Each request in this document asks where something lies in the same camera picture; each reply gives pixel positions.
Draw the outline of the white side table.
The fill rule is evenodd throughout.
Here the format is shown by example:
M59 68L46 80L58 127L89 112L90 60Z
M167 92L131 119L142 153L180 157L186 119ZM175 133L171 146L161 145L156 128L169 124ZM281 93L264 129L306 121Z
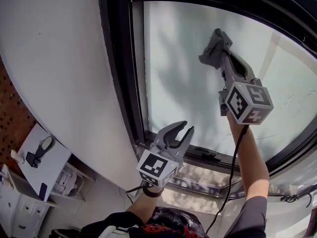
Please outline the white side table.
M35 124L20 147L18 155L26 159L28 152L34 154L40 141L48 136L49 134L39 124ZM54 183L70 155L71 152L56 140L53 148L44 155L37 168L30 167L27 161L19 164L23 175L37 195L39 195L41 184L45 183L47 185L44 202L48 200Z

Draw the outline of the dark brown wristband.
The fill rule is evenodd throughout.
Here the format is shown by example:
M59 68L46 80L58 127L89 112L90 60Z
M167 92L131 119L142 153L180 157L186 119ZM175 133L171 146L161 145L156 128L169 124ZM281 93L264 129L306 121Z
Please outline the dark brown wristband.
M162 192L164 191L164 188L160 188L160 191L159 192L153 192L153 191L150 191L149 189L150 188L153 188L153 187L146 187L144 186L142 188L143 190L143 193L147 196L147 197L150 197L150 198L157 198L157 197L160 197Z

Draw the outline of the frosted window glass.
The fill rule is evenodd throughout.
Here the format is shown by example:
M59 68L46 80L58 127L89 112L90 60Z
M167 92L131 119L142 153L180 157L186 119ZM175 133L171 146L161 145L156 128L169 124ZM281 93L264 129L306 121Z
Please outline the frosted window glass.
M231 156L234 141L220 115L220 71L199 55L214 29L223 30L231 50L262 81L274 109L252 127L264 160L291 143L309 124L317 125L317 59L272 28L250 18L197 4L144 3L145 66L149 129L180 120L194 127L192 144Z

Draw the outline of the white drawer cabinet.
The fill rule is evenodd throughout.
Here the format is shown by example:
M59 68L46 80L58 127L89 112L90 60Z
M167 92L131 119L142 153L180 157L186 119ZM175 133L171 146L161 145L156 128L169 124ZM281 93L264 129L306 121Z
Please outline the white drawer cabinet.
M42 201L7 165L0 170L0 225L9 238L37 238L53 201Z

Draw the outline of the grey cloth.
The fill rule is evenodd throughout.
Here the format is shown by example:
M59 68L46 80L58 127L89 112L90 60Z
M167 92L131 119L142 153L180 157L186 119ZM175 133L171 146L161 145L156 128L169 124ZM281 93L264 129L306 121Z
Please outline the grey cloth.
M220 28L216 28L205 47L203 53L199 56L199 61L202 64L206 64L219 69L221 66L222 54L231 54L230 47L233 42L228 35Z

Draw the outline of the person's right forearm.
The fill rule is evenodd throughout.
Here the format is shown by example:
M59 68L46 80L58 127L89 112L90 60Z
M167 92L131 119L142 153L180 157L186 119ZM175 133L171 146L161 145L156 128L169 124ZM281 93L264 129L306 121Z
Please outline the person's right forearm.
M238 143L244 126L236 122L231 112L227 113L227 119L234 142L239 146L237 156L246 199L249 200L257 196L267 198L269 191L269 173L259 153L251 129L248 128L246 130L241 142Z

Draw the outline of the white bottle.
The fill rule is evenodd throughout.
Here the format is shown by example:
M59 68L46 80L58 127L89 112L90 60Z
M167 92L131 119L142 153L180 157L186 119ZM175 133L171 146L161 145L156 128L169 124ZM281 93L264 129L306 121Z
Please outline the white bottle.
M14 150L11 150L10 156L17 164L23 164L25 162L24 158L19 156L18 153Z

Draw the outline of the white board panel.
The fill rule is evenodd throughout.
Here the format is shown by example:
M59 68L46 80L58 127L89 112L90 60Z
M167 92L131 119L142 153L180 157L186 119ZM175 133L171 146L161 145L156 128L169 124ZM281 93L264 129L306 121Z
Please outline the white board panel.
M293 203L281 202L280 196L301 195L310 193L311 205L306 208L309 197L305 196ZM317 182L314 184L271 184L267 199L266 237L267 238L300 238L309 225L311 211L317 207ZM233 224L245 203L245 193L234 194L220 216L217 224L216 238L223 238Z

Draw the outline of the black metal hook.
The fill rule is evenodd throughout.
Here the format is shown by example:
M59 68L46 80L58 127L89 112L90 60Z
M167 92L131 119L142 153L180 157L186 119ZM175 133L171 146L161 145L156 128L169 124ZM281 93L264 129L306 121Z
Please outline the black metal hook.
M297 201L297 200L299 200L299 199L301 199L301 198L303 198L305 196L309 197L309 202L306 205L306 208L308 208L311 205L312 201L313 201L313 197L312 197L312 195L310 193L304 193L304 194L301 194L301 195L296 195L295 194L295 195L289 195L289 196L281 195L280 196L280 201L281 202L287 202L287 203L293 203L293 202L295 202L295 201Z

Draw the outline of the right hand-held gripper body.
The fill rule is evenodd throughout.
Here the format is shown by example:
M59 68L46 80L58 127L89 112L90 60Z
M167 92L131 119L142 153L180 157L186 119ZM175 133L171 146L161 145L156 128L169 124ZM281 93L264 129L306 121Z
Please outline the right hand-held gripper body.
M224 78L225 87L219 91L220 115L233 115L238 124L260 125L273 110L267 88L259 78L232 76Z

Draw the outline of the person's left forearm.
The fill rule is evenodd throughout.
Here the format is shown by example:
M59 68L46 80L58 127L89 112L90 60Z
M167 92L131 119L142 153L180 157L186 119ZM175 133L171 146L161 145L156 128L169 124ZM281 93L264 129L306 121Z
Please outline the person's left forearm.
M153 188L150 188L149 190L153 192L159 192L160 188L161 187L153 186ZM157 202L158 197L150 198L142 192L136 201L126 211L131 212L139 217L145 224L151 218L154 209L157 206Z

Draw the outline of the person's black printed shirt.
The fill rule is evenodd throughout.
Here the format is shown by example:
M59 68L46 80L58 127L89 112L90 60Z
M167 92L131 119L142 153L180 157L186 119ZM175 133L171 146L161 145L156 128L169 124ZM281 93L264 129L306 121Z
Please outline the person's black printed shirt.
M267 199L247 200L224 238L266 238ZM147 223L118 212L82 228L78 238L209 238L198 218L176 208L156 207Z

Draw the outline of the black-framed glass window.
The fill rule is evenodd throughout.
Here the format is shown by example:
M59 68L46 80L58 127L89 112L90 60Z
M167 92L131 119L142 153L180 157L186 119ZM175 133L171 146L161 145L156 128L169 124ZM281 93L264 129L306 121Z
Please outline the black-framed glass window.
M148 148L154 133L146 128L137 70L144 64L137 59L134 30L141 19L145 1L99 0L103 34L110 71L129 139L134 146ZM317 61L317 0L162 0L212 6L248 16L285 34L308 51Z

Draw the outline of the white storage shelf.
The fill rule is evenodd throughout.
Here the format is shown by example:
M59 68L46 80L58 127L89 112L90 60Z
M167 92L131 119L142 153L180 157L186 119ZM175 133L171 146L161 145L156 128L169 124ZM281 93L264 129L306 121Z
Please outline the white storage shelf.
M94 171L80 161L68 160L58 175L51 196L85 202L83 187L88 182L95 182Z

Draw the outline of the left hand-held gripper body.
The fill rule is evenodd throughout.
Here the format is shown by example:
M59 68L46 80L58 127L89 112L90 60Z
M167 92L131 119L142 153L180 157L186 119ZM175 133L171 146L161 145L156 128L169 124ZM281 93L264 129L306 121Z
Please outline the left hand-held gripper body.
M156 141L144 151L137 170L144 181L163 187L183 167L184 154L184 143L168 146L163 141Z

